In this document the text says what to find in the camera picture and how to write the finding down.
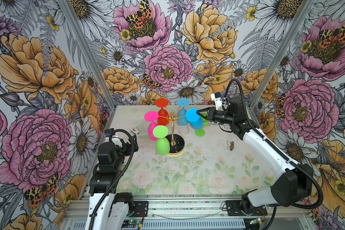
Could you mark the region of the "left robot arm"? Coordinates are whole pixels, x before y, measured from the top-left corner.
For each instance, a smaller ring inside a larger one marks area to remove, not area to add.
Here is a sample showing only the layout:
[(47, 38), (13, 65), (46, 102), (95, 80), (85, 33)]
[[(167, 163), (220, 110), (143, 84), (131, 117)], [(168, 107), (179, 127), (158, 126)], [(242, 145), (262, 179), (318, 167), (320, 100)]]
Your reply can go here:
[(89, 182), (89, 208), (86, 230), (120, 230), (127, 215), (134, 210), (131, 193), (117, 193), (119, 180), (127, 171), (137, 137), (123, 129), (108, 129), (106, 141), (98, 147), (98, 164)]

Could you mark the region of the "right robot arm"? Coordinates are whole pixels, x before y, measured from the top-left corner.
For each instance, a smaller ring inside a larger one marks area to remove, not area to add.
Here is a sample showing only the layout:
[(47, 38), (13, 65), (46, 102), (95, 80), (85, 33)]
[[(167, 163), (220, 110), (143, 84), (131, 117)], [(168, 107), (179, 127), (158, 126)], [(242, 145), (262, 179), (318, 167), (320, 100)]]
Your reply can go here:
[(219, 110), (217, 106), (208, 107), (194, 111), (193, 117), (229, 125), (231, 133), (253, 148), (276, 174), (277, 180), (270, 187), (242, 195), (239, 206), (244, 214), (262, 206), (293, 206), (299, 209), (316, 207), (314, 204), (299, 203), (310, 196), (312, 188), (317, 186), (312, 167), (300, 164), (277, 147), (250, 119), (243, 99), (232, 97), (226, 110)]

